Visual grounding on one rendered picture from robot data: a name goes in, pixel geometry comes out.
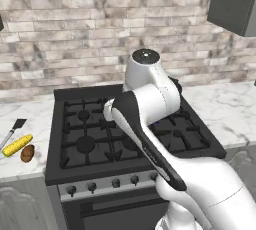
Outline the brown potato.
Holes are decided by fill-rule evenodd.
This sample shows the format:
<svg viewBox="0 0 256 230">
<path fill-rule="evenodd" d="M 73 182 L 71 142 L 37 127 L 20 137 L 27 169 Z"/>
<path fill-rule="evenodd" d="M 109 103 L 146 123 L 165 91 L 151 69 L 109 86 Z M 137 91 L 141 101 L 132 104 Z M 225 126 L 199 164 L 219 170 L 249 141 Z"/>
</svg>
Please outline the brown potato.
<svg viewBox="0 0 256 230">
<path fill-rule="evenodd" d="M 21 160 L 28 163 L 32 160 L 35 153 L 35 146 L 33 144 L 27 145 L 21 152 Z"/>
</svg>

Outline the dark grey wall cupboard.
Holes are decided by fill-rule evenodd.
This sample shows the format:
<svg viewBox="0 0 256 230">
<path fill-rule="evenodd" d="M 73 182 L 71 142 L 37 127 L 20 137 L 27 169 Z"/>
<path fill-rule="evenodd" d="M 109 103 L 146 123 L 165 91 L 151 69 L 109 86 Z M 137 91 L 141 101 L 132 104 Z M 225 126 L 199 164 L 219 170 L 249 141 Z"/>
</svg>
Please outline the dark grey wall cupboard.
<svg viewBox="0 0 256 230">
<path fill-rule="evenodd" d="M 242 37 L 256 37 L 256 0 L 211 0 L 207 20 Z"/>
</svg>

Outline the yellow corn cob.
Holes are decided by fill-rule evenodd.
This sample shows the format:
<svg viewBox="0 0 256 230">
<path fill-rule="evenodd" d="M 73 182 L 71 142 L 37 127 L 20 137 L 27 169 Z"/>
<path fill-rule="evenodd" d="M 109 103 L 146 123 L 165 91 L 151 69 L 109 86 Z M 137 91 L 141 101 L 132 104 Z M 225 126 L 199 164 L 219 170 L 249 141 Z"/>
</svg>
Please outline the yellow corn cob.
<svg viewBox="0 0 256 230">
<path fill-rule="evenodd" d="M 23 147 L 25 147 L 31 140 L 33 139 L 33 135 L 32 134 L 28 134 L 25 136 L 22 136 L 21 138 L 15 140 L 14 142 L 12 142 L 11 144 L 7 145 L 3 150 L 2 150 L 2 154 L 5 157 L 10 157 L 13 154 L 15 154 L 16 152 L 18 152 L 20 149 L 22 149 Z"/>
</svg>

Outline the oven control panel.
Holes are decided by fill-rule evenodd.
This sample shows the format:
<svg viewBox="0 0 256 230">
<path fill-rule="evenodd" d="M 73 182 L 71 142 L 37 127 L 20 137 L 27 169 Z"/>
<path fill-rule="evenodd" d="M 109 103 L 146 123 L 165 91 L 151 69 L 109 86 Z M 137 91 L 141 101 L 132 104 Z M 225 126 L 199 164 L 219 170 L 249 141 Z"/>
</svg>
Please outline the oven control panel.
<svg viewBox="0 0 256 230">
<path fill-rule="evenodd" d="M 111 176 L 111 177 L 104 177 L 104 178 L 93 179 L 93 180 L 84 180 L 84 181 L 78 181 L 73 183 L 61 184 L 58 186 L 60 199 L 62 202 L 67 202 L 67 201 L 73 201 L 78 199 L 86 199 L 86 198 L 91 198 L 96 196 L 104 196 L 104 195 L 109 195 L 114 193 L 127 192 L 130 190 L 154 187 L 155 182 L 149 179 L 150 172 L 156 172 L 156 171 L 149 170 L 149 171 L 142 171 L 137 173 L 123 174 L 119 176 Z M 130 178 L 133 175 L 137 175 L 139 177 L 139 182 L 137 183 L 137 185 L 132 184 L 130 181 Z M 113 179 L 120 180 L 121 185 L 119 188 L 113 188 L 112 186 Z M 97 189 L 94 192 L 90 192 L 87 189 L 87 184 L 89 182 L 96 183 Z M 71 197 L 66 191 L 66 188 L 71 185 L 76 187 L 76 193 L 74 194 L 73 197 Z"/>
</svg>

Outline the black gas hob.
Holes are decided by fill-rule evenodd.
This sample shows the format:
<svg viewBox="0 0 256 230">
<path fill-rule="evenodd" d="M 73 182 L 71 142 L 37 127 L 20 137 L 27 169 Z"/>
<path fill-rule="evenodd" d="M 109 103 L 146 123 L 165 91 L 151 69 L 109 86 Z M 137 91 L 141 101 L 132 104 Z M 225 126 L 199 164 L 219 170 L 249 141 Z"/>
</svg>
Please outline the black gas hob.
<svg viewBox="0 0 256 230">
<path fill-rule="evenodd" d="M 121 92 L 121 85 L 54 92 L 48 185 L 154 170 L 116 123 L 104 119 L 104 104 Z M 150 130 L 179 158 L 226 157 L 220 142 L 185 100 L 177 113 L 151 124 Z"/>
</svg>

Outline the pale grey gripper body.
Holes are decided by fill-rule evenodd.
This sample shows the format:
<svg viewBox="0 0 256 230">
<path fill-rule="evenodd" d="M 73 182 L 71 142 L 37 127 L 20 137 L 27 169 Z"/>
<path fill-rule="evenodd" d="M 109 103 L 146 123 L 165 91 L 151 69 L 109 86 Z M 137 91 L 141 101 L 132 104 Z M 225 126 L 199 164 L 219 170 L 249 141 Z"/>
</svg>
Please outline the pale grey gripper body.
<svg viewBox="0 0 256 230">
<path fill-rule="evenodd" d="M 108 100 L 105 104 L 104 104 L 104 110 L 103 110 L 103 115 L 106 121 L 112 121 L 113 117 L 112 117 L 112 105 L 113 105 L 114 100 Z"/>
</svg>

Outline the grey base cupboard door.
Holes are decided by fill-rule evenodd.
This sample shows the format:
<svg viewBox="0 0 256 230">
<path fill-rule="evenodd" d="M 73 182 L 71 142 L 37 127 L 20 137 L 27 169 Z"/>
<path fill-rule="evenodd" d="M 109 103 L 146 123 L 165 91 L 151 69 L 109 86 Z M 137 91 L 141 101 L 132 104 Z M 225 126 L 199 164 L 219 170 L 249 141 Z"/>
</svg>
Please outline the grey base cupboard door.
<svg viewBox="0 0 256 230">
<path fill-rule="evenodd" d="M 59 230 L 43 177 L 0 179 L 0 230 Z"/>
<path fill-rule="evenodd" d="M 225 160 L 237 172 L 256 201 L 256 145 L 230 148 Z"/>
</svg>

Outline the black oven door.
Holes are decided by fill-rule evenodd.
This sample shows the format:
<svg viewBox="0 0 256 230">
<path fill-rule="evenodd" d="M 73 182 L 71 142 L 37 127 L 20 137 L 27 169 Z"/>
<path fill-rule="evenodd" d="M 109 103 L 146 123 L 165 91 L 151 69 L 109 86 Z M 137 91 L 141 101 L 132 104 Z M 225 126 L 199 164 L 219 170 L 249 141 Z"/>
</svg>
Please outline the black oven door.
<svg viewBox="0 0 256 230">
<path fill-rule="evenodd" d="M 65 202 L 62 204 L 68 230 L 154 230 L 158 220 L 167 211 L 168 203 L 150 205 L 140 208 L 119 210 L 90 217 L 81 218 L 81 207 L 116 206 L 107 203 Z"/>
</svg>

